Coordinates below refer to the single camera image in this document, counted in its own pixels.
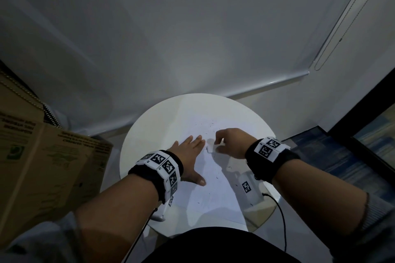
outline person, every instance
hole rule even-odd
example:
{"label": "person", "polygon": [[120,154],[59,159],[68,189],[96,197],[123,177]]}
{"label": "person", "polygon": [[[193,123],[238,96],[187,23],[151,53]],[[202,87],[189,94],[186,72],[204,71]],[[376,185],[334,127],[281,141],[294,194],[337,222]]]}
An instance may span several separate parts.
{"label": "person", "polygon": [[[255,176],[271,182],[328,246],[334,262],[395,261],[392,205],[306,164],[289,150],[271,162],[267,152],[262,153],[270,149],[270,142],[264,145],[264,140],[238,128],[217,131],[215,144],[222,140],[225,145],[216,151],[246,158]],[[281,144],[273,140],[274,146]],[[205,185],[205,179],[194,170],[204,145],[201,136],[195,140],[190,136],[165,151],[179,163],[182,180]],[[121,262],[158,201],[164,200],[163,187],[158,188],[153,178],[141,173],[131,169],[128,176],[60,221],[47,221],[23,233],[1,253],[1,261]],[[266,262],[298,262],[253,233],[223,227],[180,234],[145,261],[261,260],[263,255]]]}

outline black and white square code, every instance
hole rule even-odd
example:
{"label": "black and white square code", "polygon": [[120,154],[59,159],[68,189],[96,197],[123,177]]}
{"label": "black and white square code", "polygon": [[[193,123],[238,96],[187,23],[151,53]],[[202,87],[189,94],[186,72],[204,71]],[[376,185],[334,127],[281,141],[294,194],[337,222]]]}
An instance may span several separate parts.
{"label": "black and white square code", "polygon": [[242,184],[242,186],[243,186],[244,191],[245,191],[246,193],[249,192],[249,191],[251,191],[251,187],[249,186],[249,184],[248,184],[247,181],[245,181],[245,182]]}
{"label": "black and white square code", "polygon": [[273,151],[272,148],[270,148],[266,145],[263,145],[262,148],[259,150],[259,154],[265,158],[268,158],[272,151]]}
{"label": "black and white square code", "polygon": [[150,158],[153,154],[155,154],[155,153],[147,154],[147,155],[145,155],[143,158],[141,158],[140,160],[148,159],[148,158]]}
{"label": "black and white square code", "polygon": [[161,164],[164,160],[165,158],[163,156],[160,156],[159,154],[155,154],[155,156],[151,158],[151,161],[157,164]]}
{"label": "black and white square code", "polygon": [[164,164],[162,164],[162,167],[165,169],[165,171],[170,175],[172,171],[174,171],[175,167],[170,163],[170,161],[166,160]]}
{"label": "black and white square code", "polygon": [[279,145],[281,145],[278,141],[275,140],[269,140],[266,145],[271,146],[273,148],[277,148]]}
{"label": "black and white square code", "polygon": [[177,182],[171,187],[170,189],[170,195],[172,196],[177,190]]}
{"label": "black and white square code", "polygon": [[171,196],[170,200],[169,200],[169,207],[171,207],[171,203],[173,202],[174,196]]}
{"label": "black and white square code", "polygon": [[176,173],[172,173],[169,177],[170,180],[170,186],[173,186],[175,182],[177,182],[177,175]]}

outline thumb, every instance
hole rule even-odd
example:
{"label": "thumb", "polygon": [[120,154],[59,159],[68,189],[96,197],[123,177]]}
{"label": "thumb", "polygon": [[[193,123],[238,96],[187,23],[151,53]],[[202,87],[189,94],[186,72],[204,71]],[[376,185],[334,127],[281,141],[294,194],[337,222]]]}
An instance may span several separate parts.
{"label": "thumb", "polygon": [[227,148],[226,148],[226,146],[218,146],[216,149],[215,149],[215,152],[217,152],[217,153],[221,153],[221,154],[227,154],[228,152],[227,152]]}
{"label": "thumb", "polygon": [[202,176],[200,176],[200,174],[198,174],[196,171],[193,171],[191,175],[189,175],[187,178],[183,180],[195,183],[200,186],[206,185],[206,180]]}

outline wrist strap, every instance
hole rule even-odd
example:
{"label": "wrist strap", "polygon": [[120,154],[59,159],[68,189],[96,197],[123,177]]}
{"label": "wrist strap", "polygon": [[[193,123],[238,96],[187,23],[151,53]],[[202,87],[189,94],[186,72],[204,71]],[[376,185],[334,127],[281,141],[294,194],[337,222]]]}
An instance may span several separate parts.
{"label": "wrist strap", "polygon": [[292,159],[300,159],[299,155],[290,151],[290,147],[274,137],[266,137],[254,142],[246,151],[247,165],[259,180],[269,183],[279,168]]}
{"label": "wrist strap", "polygon": [[176,192],[183,171],[184,167],[175,154],[159,150],[142,157],[128,174],[151,181],[158,191],[159,201],[165,203]]}

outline person's left forearm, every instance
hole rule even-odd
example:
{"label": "person's left forearm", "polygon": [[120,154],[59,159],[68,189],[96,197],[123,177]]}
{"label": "person's left forearm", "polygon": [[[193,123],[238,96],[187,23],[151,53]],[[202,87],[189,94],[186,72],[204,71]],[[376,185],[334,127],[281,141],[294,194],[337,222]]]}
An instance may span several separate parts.
{"label": "person's left forearm", "polygon": [[121,262],[157,205],[153,183],[131,174],[79,207],[86,260]]}

